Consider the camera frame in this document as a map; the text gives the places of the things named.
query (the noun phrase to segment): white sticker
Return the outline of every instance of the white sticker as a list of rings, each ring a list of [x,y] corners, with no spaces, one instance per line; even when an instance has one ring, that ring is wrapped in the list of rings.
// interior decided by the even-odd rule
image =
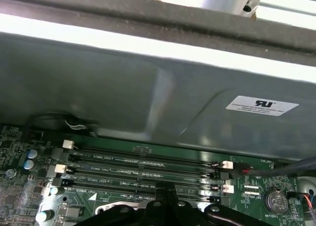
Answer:
[[[263,115],[280,116],[283,113],[295,108],[296,106],[298,106],[298,104],[246,96],[237,96],[226,107],[226,109]]]

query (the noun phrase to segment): wire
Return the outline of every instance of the wire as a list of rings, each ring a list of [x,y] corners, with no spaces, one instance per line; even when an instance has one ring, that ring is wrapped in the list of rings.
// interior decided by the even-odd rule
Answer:
[[[316,170],[316,157],[303,159],[281,168],[275,168],[275,169],[269,169],[269,170],[247,169],[247,170],[242,170],[242,173],[246,175],[262,176],[262,177],[275,177],[275,176],[298,174],[306,170]]]
[[[308,207],[309,207],[309,208],[313,208],[313,205],[312,205],[312,203],[311,203],[309,197],[308,197],[307,195],[304,195],[304,197],[305,197],[305,199],[306,199],[306,201],[307,201]]]
[[[29,132],[34,122],[37,120],[67,120],[70,118],[77,119],[71,113],[64,112],[61,110],[48,110],[46,112],[36,113],[30,115],[25,123],[25,127],[21,136],[22,142],[26,142],[29,136]]]

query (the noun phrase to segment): electronic component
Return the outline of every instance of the electronic component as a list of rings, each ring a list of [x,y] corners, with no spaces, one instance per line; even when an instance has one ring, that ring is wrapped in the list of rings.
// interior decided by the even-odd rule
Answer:
[[[62,178],[54,178],[53,182],[51,183],[52,187],[61,187],[63,183],[63,179]]]
[[[66,173],[67,166],[64,164],[56,164],[54,172],[55,173]]]
[[[35,220],[38,223],[43,223],[50,220],[53,216],[54,212],[52,210],[44,210],[36,214]]]
[[[35,170],[36,169],[36,164],[35,164],[35,162],[33,161],[33,160],[26,160],[25,162],[24,162],[24,164],[23,164],[23,168],[25,169],[25,170]]]
[[[51,195],[58,195],[59,191],[60,191],[59,188],[53,187],[53,188],[50,189],[50,194]]]
[[[233,185],[223,185],[222,186],[222,191],[224,193],[231,193],[231,194],[235,192]]]
[[[222,191],[224,193],[234,193],[235,188],[233,185],[211,185],[212,191]]]
[[[5,176],[7,178],[13,178],[14,176],[16,175],[16,171],[14,169],[8,169],[6,172],[5,172]]]
[[[2,130],[0,143],[6,141],[8,131],[12,128]],[[1,217],[10,224],[11,219],[23,218],[25,224],[33,225],[37,213],[50,209],[55,216],[39,225],[67,226],[94,215],[101,202],[138,205],[154,200],[155,182],[167,181],[175,184],[180,199],[195,202],[201,210],[215,203],[273,226],[279,222],[291,225],[293,218],[299,225],[304,224],[302,205],[296,199],[288,200],[284,215],[275,213],[273,205],[267,211],[268,207],[262,204],[263,193],[271,190],[271,186],[284,192],[298,191],[295,177],[257,178],[241,173],[251,166],[269,169],[271,160],[167,146],[156,148],[150,144],[51,131],[41,132],[45,139],[29,139],[25,144],[20,140],[21,131],[16,128],[16,138],[10,138],[10,145],[0,148],[0,168],[4,170],[0,222]],[[80,149],[61,148],[65,139],[74,140]],[[29,158],[30,150],[37,151],[35,158]],[[227,159],[233,161],[234,169],[229,169],[231,163],[225,162]],[[32,172],[23,167],[28,160],[36,165],[34,170],[27,167]],[[14,177],[5,175],[7,170],[14,170],[15,174],[9,171],[8,175]],[[233,172],[238,173],[234,180]]]
[[[41,193],[42,188],[41,187],[34,187],[33,193]]]
[[[270,189],[263,194],[263,204],[267,211],[275,215],[283,215],[289,209],[285,194],[277,189]]]
[[[80,207],[68,207],[64,211],[60,210],[59,214],[65,215],[66,217],[79,218],[80,215],[82,214],[82,208],[80,208]]]
[[[26,154],[27,158],[29,159],[34,159],[38,156],[38,151],[35,149],[31,149],[28,151],[28,153]]]
[[[234,163],[231,161],[214,162],[210,166],[213,168],[234,169]]]
[[[55,165],[50,165],[46,174],[47,178],[55,178],[56,173],[55,173]]]
[[[64,221],[63,226],[74,226],[76,225],[78,222],[75,221]]]
[[[248,195],[260,195],[258,186],[244,185],[244,193]]]
[[[74,146],[75,146],[75,143],[73,141],[64,140],[64,142],[63,142],[64,149],[72,150],[74,148]]]

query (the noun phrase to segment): gray metal panel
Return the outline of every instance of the gray metal panel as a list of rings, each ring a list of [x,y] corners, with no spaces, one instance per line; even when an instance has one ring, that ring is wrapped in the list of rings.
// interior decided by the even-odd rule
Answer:
[[[149,9],[139,15],[143,22],[137,22],[131,16],[136,9],[119,19],[1,0],[2,13],[205,47],[210,56],[207,62],[190,62],[187,57],[194,49],[187,46],[185,54],[167,59],[161,54],[132,54],[132,49],[117,52],[0,34],[0,122],[23,124],[37,111],[63,109],[98,120],[102,136],[289,159],[316,154],[313,68],[288,63],[297,76],[277,74],[284,71],[280,63],[269,61],[267,69],[259,71],[264,59],[218,52],[315,65],[313,31],[210,11],[206,15],[218,19],[217,24],[199,27],[205,11],[154,3],[158,11],[174,9],[192,17],[176,21],[175,15],[154,16]],[[151,16],[153,24],[145,24]],[[227,28],[229,21],[236,27]],[[172,27],[175,24],[184,26]],[[220,67],[215,63],[219,54],[223,62],[243,59],[244,67]],[[274,73],[269,76],[266,71]],[[238,95],[300,106],[280,117],[226,110]]]
[[[1,122],[63,109],[101,136],[282,158],[316,154],[315,85],[199,63],[1,37]],[[238,95],[299,103],[226,110]]]

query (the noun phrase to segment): motherboard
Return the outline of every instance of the motherboard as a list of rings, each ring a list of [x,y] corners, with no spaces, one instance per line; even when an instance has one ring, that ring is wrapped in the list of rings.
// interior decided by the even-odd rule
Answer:
[[[273,161],[51,131],[0,127],[0,226],[73,226],[117,204],[155,200],[156,182],[200,210],[218,203],[273,226],[304,226],[296,178],[232,177]]]

